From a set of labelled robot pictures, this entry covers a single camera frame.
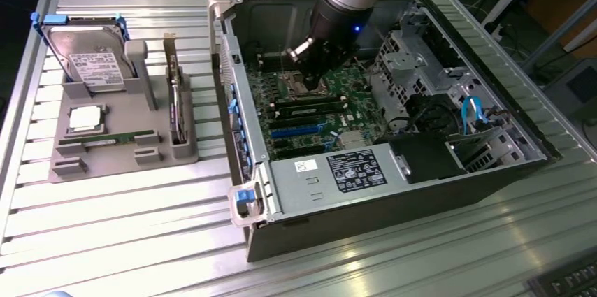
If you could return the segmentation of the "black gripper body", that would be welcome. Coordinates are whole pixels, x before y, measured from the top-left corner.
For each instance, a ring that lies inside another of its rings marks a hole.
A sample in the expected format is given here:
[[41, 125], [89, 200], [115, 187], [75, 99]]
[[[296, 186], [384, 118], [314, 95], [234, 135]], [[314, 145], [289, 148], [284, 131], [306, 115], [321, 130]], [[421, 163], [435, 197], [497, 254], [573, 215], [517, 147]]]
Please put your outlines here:
[[357, 39], [372, 13], [372, 8], [352, 10], [332, 0], [317, 0], [305, 41], [289, 50], [308, 90], [318, 88], [321, 78], [344, 65], [358, 50]]

